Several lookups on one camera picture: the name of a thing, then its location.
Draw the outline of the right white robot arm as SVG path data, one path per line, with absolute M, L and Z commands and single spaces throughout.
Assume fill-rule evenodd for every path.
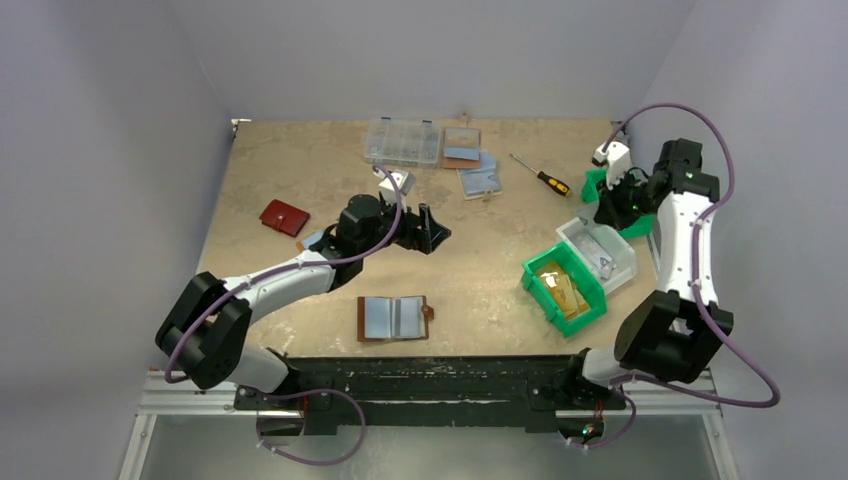
M 593 348 L 581 375 L 607 386 L 642 373 L 664 382 L 693 382 L 717 353 L 734 318 L 720 307 L 711 277 L 711 228 L 720 181 L 702 170 L 702 146 L 669 140 L 646 180 L 636 178 L 630 150 L 613 141 L 592 157 L 606 170 L 596 185 L 591 225 L 613 229 L 652 215 L 661 234 L 654 290 L 623 321 L 612 346 Z

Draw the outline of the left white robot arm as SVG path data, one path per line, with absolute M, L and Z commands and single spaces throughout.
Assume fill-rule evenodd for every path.
M 166 381 L 190 381 L 200 389 L 232 382 L 261 392 L 279 390 L 294 369 L 283 354 L 246 345 L 254 323 L 341 288 L 362 272 L 366 257 L 387 246 L 428 255 L 451 234 L 426 204 L 412 210 L 361 194 L 291 260 L 238 277 L 195 275 L 155 336 L 156 346 L 169 357 Z

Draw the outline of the brown leather card holder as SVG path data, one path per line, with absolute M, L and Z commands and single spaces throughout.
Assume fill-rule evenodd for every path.
M 368 342 L 415 341 L 429 338 L 435 310 L 420 296 L 357 298 L 357 340 Z

